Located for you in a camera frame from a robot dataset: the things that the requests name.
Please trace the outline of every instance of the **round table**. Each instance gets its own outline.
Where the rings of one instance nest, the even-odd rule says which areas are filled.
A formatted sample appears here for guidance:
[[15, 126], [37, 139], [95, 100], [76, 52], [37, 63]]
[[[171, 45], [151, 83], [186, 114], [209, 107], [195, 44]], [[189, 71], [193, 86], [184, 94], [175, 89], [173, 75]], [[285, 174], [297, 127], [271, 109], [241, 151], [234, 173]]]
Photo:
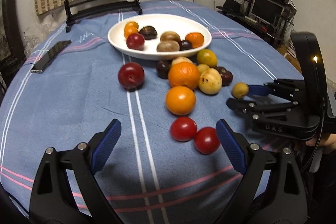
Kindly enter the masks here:
[[[216, 96], [196, 91], [190, 114], [198, 128], [224, 118], [235, 132], [264, 149], [276, 150], [288, 140], [246, 131], [244, 120], [225, 104], [236, 82], [264, 84], [275, 78], [302, 79], [275, 49], [231, 19], [204, 6], [185, 1], [142, 3], [143, 13], [168, 13], [200, 22], [212, 35], [210, 49], [218, 64], [233, 73], [231, 86]], [[107, 40], [108, 30], [135, 12], [120, 10], [85, 19], [65, 32], [56, 29], [27, 59], [12, 81], [0, 108], [1, 183], [26, 208], [33, 180], [47, 147], [73, 149], [103, 131], [113, 118], [122, 124], [121, 137], [104, 169], [95, 177], [102, 191], [126, 224], [212, 223], [223, 210], [241, 175], [233, 170], [220, 147], [202, 155], [193, 141], [174, 141], [169, 128], [176, 116], [165, 107], [169, 83], [157, 77], [155, 62], [121, 54]], [[71, 40], [42, 74], [32, 74], [31, 63], [56, 42]], [[140, 90], [125, 91], [118, 83], [120, 67], [129, 61], [145, 70]], [[68, 172], [80, 210], [88, 213]], [[257, 194], [267, 183], [263, 176]]]

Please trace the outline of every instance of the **phone screen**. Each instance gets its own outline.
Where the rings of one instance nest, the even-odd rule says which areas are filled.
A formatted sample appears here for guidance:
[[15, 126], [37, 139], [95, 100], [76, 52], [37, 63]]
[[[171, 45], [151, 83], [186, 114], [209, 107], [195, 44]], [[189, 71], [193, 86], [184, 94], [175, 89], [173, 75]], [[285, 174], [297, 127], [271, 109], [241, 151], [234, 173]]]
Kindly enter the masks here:
[[66, 46], [71, 43], [70, 40], [57, 42], [31, 69], [33, 73], [42, 73], [50, 63], [55, 59]]

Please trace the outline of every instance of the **orange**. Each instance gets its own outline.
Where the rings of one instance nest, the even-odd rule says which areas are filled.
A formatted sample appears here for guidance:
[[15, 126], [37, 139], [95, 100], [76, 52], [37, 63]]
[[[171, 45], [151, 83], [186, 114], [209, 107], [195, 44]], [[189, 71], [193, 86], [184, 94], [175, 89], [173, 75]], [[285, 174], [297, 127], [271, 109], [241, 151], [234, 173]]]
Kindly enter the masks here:
[[128, 27], [135, 27], [135, 28], [138, 29], [138, 28], [139, 28], [139, 24], [136, 23], [136, 22], [134, 22], [134, 21], [130, 21], [130, 22], [128, 22], [128, 23], [125, 25], [124, 31], [125, 31], [125, 29], [128, 28]]
[[175, 115], [189, 114], [194, 109], [195, 104], [195, 93], [185, 86], [176, 86], [167, 92], [167, 109]]
[[198, 48], [204, 43], [204, 36], [200, 32], [191, 32], [185, 36], [185, 40], [188, 40], [193, 48]]
[[138, 33], [138, 29], [135, 27], [127, 27], [124, 31], [124, 37], [127, 39], [131, 34]]
[[171, 67], [168, 80], [173, 87], [182, 85], [194, 90], [200, 80], [200, 72], [193, 63], [182, 62]]

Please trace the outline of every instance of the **white plate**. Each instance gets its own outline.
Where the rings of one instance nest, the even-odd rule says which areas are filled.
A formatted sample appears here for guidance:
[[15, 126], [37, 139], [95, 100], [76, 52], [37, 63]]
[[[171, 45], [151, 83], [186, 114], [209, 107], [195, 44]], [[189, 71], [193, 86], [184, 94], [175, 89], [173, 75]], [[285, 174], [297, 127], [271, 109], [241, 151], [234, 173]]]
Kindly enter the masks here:
[[[124, 27], [127, 22], [130, 21], [137, 22], [139, 24], [139, 30], [145, 26], [153, 26], [157, 31], [156, 39], [145, 40], [143, 51], [129, 49], [126, 45]], [[204, 43], [201, 47], [193, 48], [187, 51], [157, 52], [156, 47], [160, 43], [160, 36], [167, 31], [174, 31], [178, 33], [181, 40], [184, 40], [188, 33], [200, 32], [204, 36]], [[208, 47], [211, 43], [211, 34], [202, 24], [189, 18], [167, 14], [149, 14], [130, 17], [115, 24], [108, 32], [108, 39], [113, 47], [131, 57], [145, 60], [171, 60], [177, 56], [193, 56], [201, 49]]]

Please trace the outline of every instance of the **blue gripper pad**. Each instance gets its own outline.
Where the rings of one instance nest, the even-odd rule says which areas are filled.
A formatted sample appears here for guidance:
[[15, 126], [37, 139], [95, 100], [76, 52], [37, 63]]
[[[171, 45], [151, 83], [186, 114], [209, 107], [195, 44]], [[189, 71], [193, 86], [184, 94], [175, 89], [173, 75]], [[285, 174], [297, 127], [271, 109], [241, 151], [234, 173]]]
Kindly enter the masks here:
[[246, 156], [233, 136], [233, 134], [236, 133], [232, 131], [232, 129], [223, 119], [217, 122], [216, 133], [233, 168], [244, 175], [247, 170]]
[[116, 146], [121, 135], [120, 121], [115, 120], [110, 123], [104, 132], [105, 136], [92, 153], [91, 172], [93, 175], [104, 168], [112, 150]]
[[248, 95], [267, 96], [272, 90], [265, 85], [248, 85]]

